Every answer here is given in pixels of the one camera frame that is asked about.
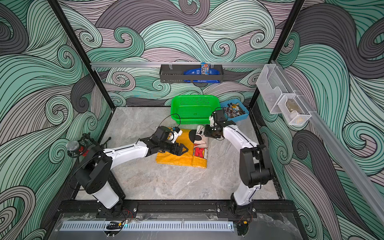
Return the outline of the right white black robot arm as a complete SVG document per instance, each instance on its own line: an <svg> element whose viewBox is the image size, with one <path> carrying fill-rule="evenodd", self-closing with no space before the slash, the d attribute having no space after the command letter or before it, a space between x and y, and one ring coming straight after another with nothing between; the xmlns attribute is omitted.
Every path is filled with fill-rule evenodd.
<svg viewBox="0 0 384 240"><path fill-rule="evenodd" d="M204 135L213 139L224 138L239 152L241 183L233 193L233 201L236 207L249 205L256 191L273 179L269 149L248 138L232 121L208 124Z"/></svg>

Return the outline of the yellow printed pillowcase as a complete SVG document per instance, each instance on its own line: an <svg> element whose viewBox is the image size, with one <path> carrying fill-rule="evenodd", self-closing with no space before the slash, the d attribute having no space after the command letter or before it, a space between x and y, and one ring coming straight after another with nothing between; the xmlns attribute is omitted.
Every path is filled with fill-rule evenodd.
<svg viewBox="0 0 384 240"><path fill-rule="evenodd" d="M208 165L209 139L204 135L205 127L198 125L195 129L181 129L182 133L176 139L176 143L183 144L181 156L171 153L158 153L156 162L158 164L185 166L206 169Z"/></svg>

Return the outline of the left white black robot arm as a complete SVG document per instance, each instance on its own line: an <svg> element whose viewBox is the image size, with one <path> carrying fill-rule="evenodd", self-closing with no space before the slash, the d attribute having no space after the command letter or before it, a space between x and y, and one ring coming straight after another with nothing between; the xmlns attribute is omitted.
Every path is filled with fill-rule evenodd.
<svg viewBox="0 0 384 240"><path fill-rule="evenodd" d="M159 152L182 156L189 150L184 144L176 142L182 133L179 127L169 129L160 126L150 137L138 139L130 145L108 149L96 144L75 170L74 176L87 194L111 210L122 200L109 183L111 170L123 163Z"/></svg>

